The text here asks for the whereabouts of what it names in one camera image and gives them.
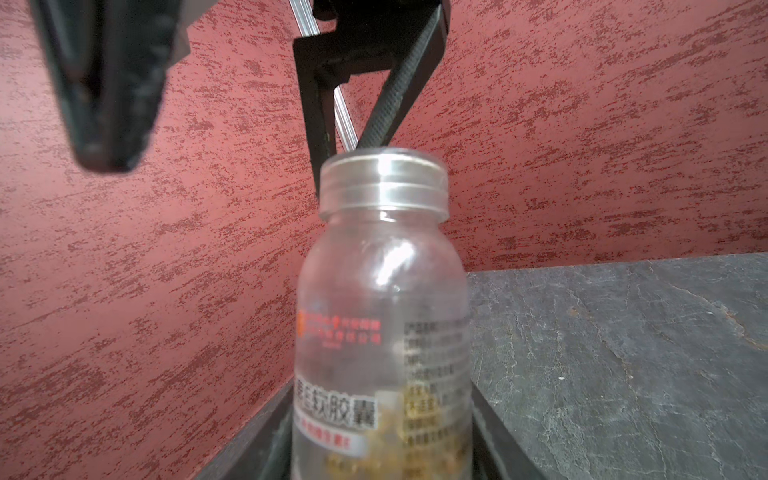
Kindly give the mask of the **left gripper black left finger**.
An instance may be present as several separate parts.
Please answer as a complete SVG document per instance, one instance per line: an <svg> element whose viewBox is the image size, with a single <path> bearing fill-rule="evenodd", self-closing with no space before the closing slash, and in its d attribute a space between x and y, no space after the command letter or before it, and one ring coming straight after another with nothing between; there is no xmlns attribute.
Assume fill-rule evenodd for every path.
<svg viewBox="0 0 768 480"><path fill-rule="evenodd" d="M290 479L292 395L289 380L193 479Z"/></svg>

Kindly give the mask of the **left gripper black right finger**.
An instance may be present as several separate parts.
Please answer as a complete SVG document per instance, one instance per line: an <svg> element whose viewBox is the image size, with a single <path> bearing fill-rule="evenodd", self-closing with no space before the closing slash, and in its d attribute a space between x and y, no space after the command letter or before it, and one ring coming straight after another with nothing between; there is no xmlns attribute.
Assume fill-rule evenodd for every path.
<svg viewBox="0 0 768 480"><path fill-rule="evenodd" d="M472 384L473 480L545 480L504 426L479 388Z"/></svg>

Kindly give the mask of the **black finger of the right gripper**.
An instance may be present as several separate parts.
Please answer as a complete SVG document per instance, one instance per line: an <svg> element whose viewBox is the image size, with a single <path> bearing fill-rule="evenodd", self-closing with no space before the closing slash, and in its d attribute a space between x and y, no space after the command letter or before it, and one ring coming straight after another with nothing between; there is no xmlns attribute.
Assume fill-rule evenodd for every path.
<svg viewBox="0 0 768 480"><path fill-rule="evenodd" d="M30 12L76 162L99 174L140 163L168 70L211 1L32 1Z"/></svg>
<svg viewBox="0 0 768 480"><path fill-rule="evenodd" d="M333 30L293 42L313 179L334 156L334 91L354 75L388 77L357 142L388 145L442 60L450 29L447 1L304 1L311 22Z"/></svg>

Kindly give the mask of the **amber glass pill jar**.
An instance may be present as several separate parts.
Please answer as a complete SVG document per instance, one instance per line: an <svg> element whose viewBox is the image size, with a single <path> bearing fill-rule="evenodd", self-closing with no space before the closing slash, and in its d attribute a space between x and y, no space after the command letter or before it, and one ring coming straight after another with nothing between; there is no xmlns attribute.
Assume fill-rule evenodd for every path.
<svg viewBox="0 0 768 480"><path fill-rule="evenodd" d="M297 287L293 478L471 477L469 295L440 228L448 186L413 150L323 164L326 229Z"/></svg>

